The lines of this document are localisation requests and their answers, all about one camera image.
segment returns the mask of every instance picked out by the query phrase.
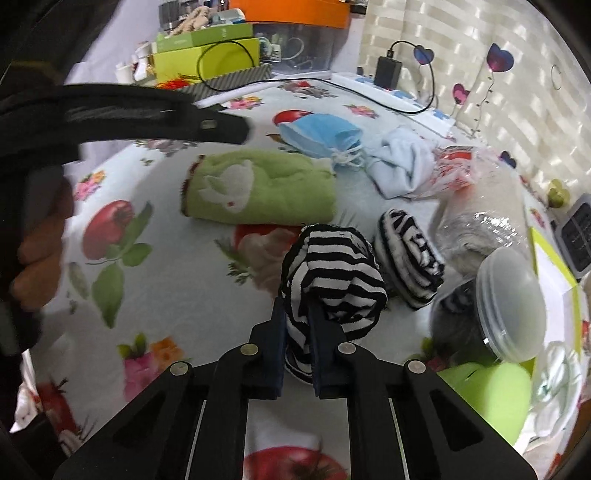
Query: clear plastic container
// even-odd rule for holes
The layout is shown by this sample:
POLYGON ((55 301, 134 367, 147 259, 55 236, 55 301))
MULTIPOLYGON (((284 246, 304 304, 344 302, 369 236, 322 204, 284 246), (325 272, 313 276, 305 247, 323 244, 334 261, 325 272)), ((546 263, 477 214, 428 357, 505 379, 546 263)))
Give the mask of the clear plastic container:
POLYGON ((522 363, 544 342, 544 297, 529 263, 511 248, 488 256, 476 278, 436 299, 431 333, 436 354, 459 365, 522 363))
POLYGON ((479 164, 480 180, 453 192, 435 242, 454 270, 474 277, 497 247, 511 247, 531 259, 522 187, 515 170, 499 161, 479 164))
POLYGON ((329 70, 337 28, 288 23, 254 24, 261 61, 274 72, 296 74, 329 70))

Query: screw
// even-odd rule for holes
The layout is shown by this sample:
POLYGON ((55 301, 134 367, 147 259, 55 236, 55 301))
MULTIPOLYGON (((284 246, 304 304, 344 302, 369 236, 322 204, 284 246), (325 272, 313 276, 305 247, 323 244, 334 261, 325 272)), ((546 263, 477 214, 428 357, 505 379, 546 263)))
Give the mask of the screw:
POLYGON ((254 343, 245 343, 240 347, 240 353, 246 356, 256 355, 258 347, 254 343))
POLYGON ((176 362, 170 365, 170 373, 172 373, 175 377, 184 375, 188 371, 189 366, 185 362, 176 362))
POLYGON ((423 362, 420 362, 419 360, 413 360, 408 363, 408 369, 414 374, 423 374, 425 373, 427 367, 425 367, 423 362))
POLYGON ((357 347, 355 346, 355 344, 351 343, 351 342, 340 343, 337 348, 338 348, 339 352, 344 353, 345 355, 350 355, 352 353, 355 353, 355 351, 357 350, 357 347))
POLYGON ((203 120, 201 122, 201 130, 212 130, 213 128, 217 128, 217 121, 203 120))

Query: black cable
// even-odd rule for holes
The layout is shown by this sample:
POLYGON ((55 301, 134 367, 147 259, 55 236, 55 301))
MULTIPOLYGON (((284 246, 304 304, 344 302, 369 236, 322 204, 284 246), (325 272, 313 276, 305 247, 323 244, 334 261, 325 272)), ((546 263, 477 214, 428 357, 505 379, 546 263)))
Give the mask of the black cable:
MULTIPOLYGON (((202 83, 203 83, 203 84, 204 84, 204 85, 205 85, 207 88, 209 88, 210 90, 213 90, 214 92, 230 92, 230 91, 234 90, 233 88, 231 88, 231 89, 228 89, 228 90, 220 90, 220 89, 217 89, 217 88, 215 88, 215 87, 212 87, 211 85, 209 85, 209 84, 208 84, 208 83, 205 81, 205 79, 204 79, 204 78, 203 78, 203 76, 201 75, 201 62, 203 61, 203 57, 205 56, 205 54, 206 54, 208 51, 210 51, 210 50, 213 50, 215 47, 217 47, 217 46, 219 46, 219 45, 223 45, 224 43, 234 43, 234 44, 238 45, 238 46, 239 46, 239 47, 240 47, 242 50, 244 50, 244 51, 246 52, 246 55, 248 55, 248 58, 250 58, 250 59, 251 59, 252 68, 255 68, 255 67, 256 67, 256 64, 255 64, 255 59, 253 59, 253 58, 252 58, 252 55, 251 55, 251 53, 248 51, 248 48, 246 48, 246 47, 245 47, 244 45, 242 45, 240 42, 237 42, 236 40, 224 40, 224 41, 221 41, 221 42, 218 42, 218 43, 214 43, 214 44, 213 44, 211 47, 209 47, 209 48, 208 48, 206 51, 204 51, 204 52, 203 52, 203 53, 202 53, 202 54, 199 56, 199 58, 197 59, 197 77, 199 78, 199 80, 201 80, 201 82, 202 82, 202 83)), ((246 83, 246 84, 244 84, 244 85, 242 85, 242 86, 240 86, 240 87, 237 87, 237 88, 242 88, 242 87, 245 87, 246 85, 250 85, 250 83, 246 83)))
MULTIPOLYGON (((217 47, 218 45, 221 45, 221 44, 223 44, 223 43, 235 43, 236 45, 239 45, 239 46, 240 46, 240 47, 241 47, 241 48, 242 48, 242 49, 243 49, 243 50, 244 50, 244 51, 247 53, 248 57, 251 59, 251 62, 252 62, 252 67, 253 67, 253 68, 254 68, 254 67, 256 67, 256 65, 255 65, 255 60, 252 58, 252 55, 251 55, 251 53, 250 53, 250 52, 248 51, 248 49, 247 49, 247 48, 246 48, 244 45, 242 45, 241 43, 239 43, 239 42, 237 42, 237 41, 235 41, 235 40, 224 40, 224 41, 221 41, 221 42, 219 42, 219 43, 216 43, 216 44, 212 45, 212 46, 211 46, 211 47, 209 47, 207 50, 205 50, 205 51, 203 52, 203 54, 202 54, 202 55, 199 57, 199 59, 197 60, 197 77, 199 78, 199 80, 201 80, 201 82, 202 82, 202 83, 203 83, 203 84, 204 84, 204 85, 205 85, 207 88, 209 88, 210 90, 213 90, 214 92, 220 92, 220 93, 231 92, 232 90, 235 90, 236 88, 242 88, 242 87, 246 87, 246 86, 248 86, 248 85, 254 85, 254 84, 256 84, 256 83, 291 82, 291 81, 293 81, 293 82, 296 82, 296 81, 298 81, 298 80, 316 80, 317 82, 324 82, 324 83, 327 83, 328 85, 331 85, 331 86, 333 86, 333 87, 336 87, 336 88, 339 88, 339 89, 341 89, 341 90, 344 90, 345 92, 349 92, 349 93, 352 93, 352 94, 354 94, 354 95, 358 95, 358 96, 360 96, 361 98, 365 98, 366 100, 369 100, 370 102, 373 102, 373 103, 375 103, 376 105, 379 105, 379 106, 381 106, 382 108, 385 108, 386 110, 390 110, 391 112, 395 112, 395 113, 401 113, 401 114, 403 114, 403 115, 416 115, 416 114, 418 114, 418 113, 423 113, 423 112, 426 112, 426 111, 429 109, 429 107, 430 107, 430 106, 433 104, 433 100, 435 100, 435 74, 433 73, 433 67, 431 67, 431 63, 428 63, 428 65, 429 65, 429 71, 431 72, 431 84, 433 85, 433 89, 432 89, 432 91, 431 91, 431 98, 430 98, 430 100, 429 100, 429 103, 428 103, 426 106, 424 106, 423 108, 421 108, 421 109, 419 109, 419 110, 416 110, 416 111, 414 111, 414 112, 407 112, 407 111, 405 111, 405 110, 399 110, 399 109, 397 109, 397 108, 394 108, 394 107, 388 106, 388 105, 386 105, 386 104, 384 104, 384 103, 382 103, 382 102, 378 102, 377 100, 375 100, 375 99, 373 99, 373 98, 371 98, 371 97, 369 97, 369 96, 367 96, 367 95, 364 95, 363 93, 359 93, 359 92, 357 92, 357 91, 355 91, 355 90, 353 90, 353 89, 351 89, 351 88, 344 87, 344 86, 342 86, 342 85, 338 85, 337 83, 333 83, 333 82, 330 82, 330 81, 328 81, 328 80, 319 79, 319 78, 316 78, 316 77, 298 77, 298 78, 282 78, 282 79, 255 80, 254 82, 245 83, 244 85, 240 85, 239 87, 236 87, 236 88, 231 88, 231 89, 226 89, 226 90, 218 89, 218 88, 212 87, 211 85, 209 85, 209 84, 208 84, 208 83, 207 83, 207 82, 204 80, 204 78, 201 76, 201 68, 200 68, 200 66, 201 66, 201 62, 202 62, 202 60, 203 60, 203 57, 205 56, 205 54, 206 54, 208 51, 210 51, 210 50, 214 49, 215 47, 217 47)), ((406 41, 406 40, 398 40, 398 41, 395 41, 395 42, 394 42, 394 43, 393 43, 393 44, 390 46, 390 48, 388 49, 388 54, 390 54, 390 52, 393 54, 393 52, 394 52, 394 51, 393 51, 393 48, 394 48, 394 47, 395 47, 397 44, 399 44, 399 43, 406 43, 406 44, 408 44, 408 45, 411 45, 411 46, 413 46, 413 47, 416 47, 416 45, 415 45, 414 43, 411 43, 411 42, 409 42, 409 41, 406 41)))

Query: charger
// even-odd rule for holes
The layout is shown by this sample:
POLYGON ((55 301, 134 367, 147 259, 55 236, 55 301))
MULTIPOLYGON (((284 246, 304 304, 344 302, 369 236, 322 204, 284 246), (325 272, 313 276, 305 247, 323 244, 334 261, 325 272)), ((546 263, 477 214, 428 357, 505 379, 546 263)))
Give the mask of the charger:
POLYGON ((378 58, 378 65, 375 69, 374 85, 395 90, 402 70, 402 62, 392 58, 392 50, 388 50, 387 57, 378 58))

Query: human hand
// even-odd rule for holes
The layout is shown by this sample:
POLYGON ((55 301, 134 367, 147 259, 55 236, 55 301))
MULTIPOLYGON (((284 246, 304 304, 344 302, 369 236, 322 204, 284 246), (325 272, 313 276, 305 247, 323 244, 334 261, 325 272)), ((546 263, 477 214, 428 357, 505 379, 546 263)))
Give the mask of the human hand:
POLYGON ((63 179, 51 213, 18 248, 18 260, 25 268, 12 282, 11 293, 24 310, 40 309, 55 296, 61 277, 61 236, 73 212, 72 187, 63 179))

